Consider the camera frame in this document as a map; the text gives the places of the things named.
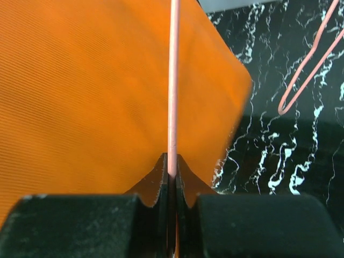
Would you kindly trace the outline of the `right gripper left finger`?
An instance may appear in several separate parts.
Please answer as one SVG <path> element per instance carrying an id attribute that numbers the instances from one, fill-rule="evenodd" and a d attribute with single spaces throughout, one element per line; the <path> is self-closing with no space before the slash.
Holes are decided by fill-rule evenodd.
<path id="1" fill-rule="evenodd" d="M 121 195 L 28 195 L 1 228 L 1 257 L 166 257 L 167 156 Z"/>

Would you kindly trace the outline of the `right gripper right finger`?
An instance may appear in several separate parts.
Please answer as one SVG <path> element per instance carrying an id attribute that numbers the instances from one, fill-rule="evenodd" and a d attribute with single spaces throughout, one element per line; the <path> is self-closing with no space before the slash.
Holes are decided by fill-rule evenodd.
<path id="1" fill-rule="evenodd" d="M 220 195 L 177 158 L 179 257 L 343 257 L 325 207 L 310 195 Z"/>

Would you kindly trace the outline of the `orange trousers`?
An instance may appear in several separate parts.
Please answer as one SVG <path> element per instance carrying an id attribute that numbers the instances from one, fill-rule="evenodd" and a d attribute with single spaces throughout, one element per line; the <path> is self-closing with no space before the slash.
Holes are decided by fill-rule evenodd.
<path id="1" fill-rule="evenodd" d="M 22 196 L 121 194 L 167 151 L 169 1 L 1 1 L 1 220 Z M 177 151 L 210 183 L 252 80 L 181 1 Z"/>

